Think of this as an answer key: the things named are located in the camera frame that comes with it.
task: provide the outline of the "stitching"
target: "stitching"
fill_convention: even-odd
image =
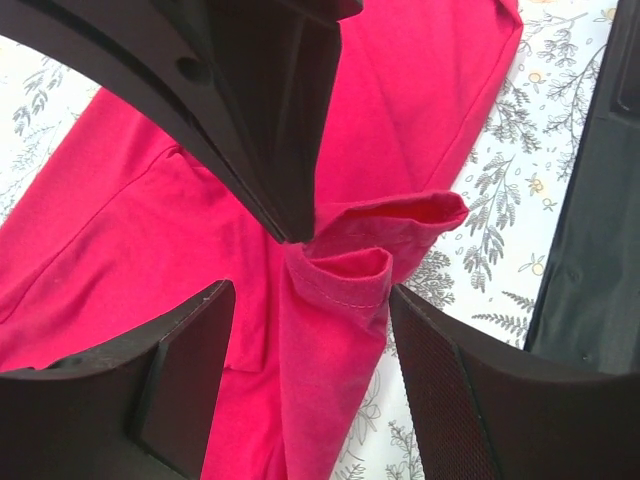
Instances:
[[[322,295],[324,298],[326,298],[330,302],[336,303],[338,305],[342,305],[343,307],[359,308],[359,309],[363,309],[363,310],[364,309],[369,309],[369,308],[379,308],[381,305],[383,305],[387,301],[385,299],[385,300],[382,300],[380,303],[377,303],[375,305],[353,305],[351,303],[341,302],[340,300],[336,300],[335,298],[333,298],[330,295],[328,295],[327,293],[325,293],[323,290],[318,288],[318,286],[315,283],[311,282],[311,280],[309,280],[307,278],[304,278],[300,273],[298,273],[293,268],[289,269],[289,271],[291,273],[293,273],[296,277],[298,277],[300,280],[305,282],[307,285],[309,285],[311,288],[313,288],[317,293]]]
[[[113,202],[121,193],[123,193],[127,188],[129,188],[131,185],[133,185],[135,182],[137,182],[138,180],[140,180],[142,177],[144,177],[150,170],[151,168],[155,165],[155,163],[158,161],[158,159],[163,156],[164,154],[166,154],[168,151],[173,150],[173,149],[179,149],[179,146],[177,145],[171,145],[170,147],[167,147],[165,149],[163,149],[152,161],[151,163],[149,163],[149,166],[137,177],[135,177],[134,179],[132,179],[131,181],[129,181],[129,183],[127,183],[126,185],[124,185],[120,190],[118,190],[116,193],[114,193],[106,202],[105,204],[100,207],[92,216],[91,218],[89,218],[89,220],[87,220],[87,222],[80,228],[80,230],[78,230],[78,232],[73,235],[71,237],[71,239],[60,249],[60,251],[58,253],[56,253],[51,260],[45,265],[45,267],[43,268],[42,272],[40,272],[40,274],[33,279],[33,281],[29,284],[29,286],[25,289],[24,293],[20,296],[20,298],[18,299],[18,301],[16,302],[15,306],[11,309],[11,311],[7,314],[7,316],[0,320],[0,324],[5,323],[7,320],[9,320],[9,318],[11,318],[11,316],[15,313],[15,311],[18,309],[18,307],[20,307],[20,305],[22,304],[22,302],[24,301],[24,299],[26,298],[26,296],[29,294],[29,292],[31,291],[31,289],[33,288],[33,286],[36,284],[36,282],[40,279],[40,277],[42,277],[42,275],[45,274],[45,272],[47,272],[47,270],[49,269],[49,267],[60,257],[60,255],[62,255],[70,246],[71,244],[74,242],[74,240],[76,240],[80,234],[89,226],[89,224],[91,224],[91,222],[93,220],[95,220],[98,215],[100,215],[103,210],[105,208],[107,208],[107,206]]]
[[[362,235],[357,235],[357,234],[352,234],[352,235],[345,235],[346,236],[351,236],[351,237],[374,237],[374,235],[366,235],[366,234],[362,234]],[[412,237],[404,237],[406,239],[406,241],[404,242],[395,242],[395,243],[383,243],[382,245],[372,245],[370,247],[367,248],[382,248],[385,249],[385,246],[396,246],[402,243],[410,243],[411,241],[413,241],[414,239]],[[427,242],[427,243],[418,243],[416,246],[419,248],[429,248],[433,245],[433,242]],[[326,298],[327,300],[336,303],[338,305],[342,305],[344,307],[351,307],[351,308],[358,308],[358,309],[369,309],[369,308],[379,308],[381,305],[383,305],[388,299],[384,299],[382,300],[380,303],[376,304],[376,305],[354,305],[351,303],[346,303],[346,302],[341,302],[340,300],[337,300],[335,298],[333,298],[331,295],[329,295],[328,293],[326,293],[324,290],[322,290],[317,284],[313,283],[311,280],[305,278],[302,276],[301,273],[299,273],[297,271],[297,269],[295,269],[294,267],[289,268],[289,271],[291,273],[293,273],[297,278],[299,278],[300,280],[302,280],[303,282],[305,282],[307,285],[309,285],[311,288],[313,288],[317,293],[319,293],[320,295],[322,295],[324,298]]]

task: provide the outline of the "white fabric background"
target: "white fabric background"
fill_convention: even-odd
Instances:
[[[518,55],[454,187],[471,215],[442,236],[408,282],[448,314],[518,347],[615,6],[616,0],[521,0],[526,26]],[[0,37],[0,222],[97,88]],[[333,475],[424,478],[391,334]]]

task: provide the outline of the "fabric fold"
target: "fabric fold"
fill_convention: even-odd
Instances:
[[[335,215],[308,245],[286,247],[279,317],[289,478],[330,476],[328,460],[337,458],[386,344],[392,285],[467,213],[450,192],[367,202]]]

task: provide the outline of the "yellow flower print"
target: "yellow flower print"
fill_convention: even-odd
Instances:
[[[600,17],[596,18],[594,22],[608,22],[613,23],[613,19],[616,16],[616,8],[608,8],[607,10],[600,10]]]
[[[534,173],[531,175],[531,178],[527,178],[527,182],[529,182],[529,193],[533,197],[534,193],[540,193],[544,190],[544,185],[542,184],[542,180],[537,178],[538,174]]]
[[[546,82],[542,72],[539,72],[537,70],[531,71],[531,73],[529,73],[529,76],[527,77],[527,80],[529,81],[525,83],[524,86],[528,87],[529,85],[531,85],[536,93],[540,93],[540,85]]]
[[[531,273],[533,273],[536,277],[542,276],[544,273],[544,265],[542,261],[544,260],[545,255],[542,255],[539,258],[536,258],[535,254],[531,254],[531,261],[526,263],[520,267],[518,272],[524,272],[527,269],[531,269]]]

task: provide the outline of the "pink t-shirt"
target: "pink t-shirt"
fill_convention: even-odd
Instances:
[[[515,54],[515,0],[367,2],[317,169],[317,235],[278,245],[101,91],[0,230],[0,370],[45,367],[237,290],[205,480],[326,480],[386,341],[387,298],[465,218],[449,188]]]

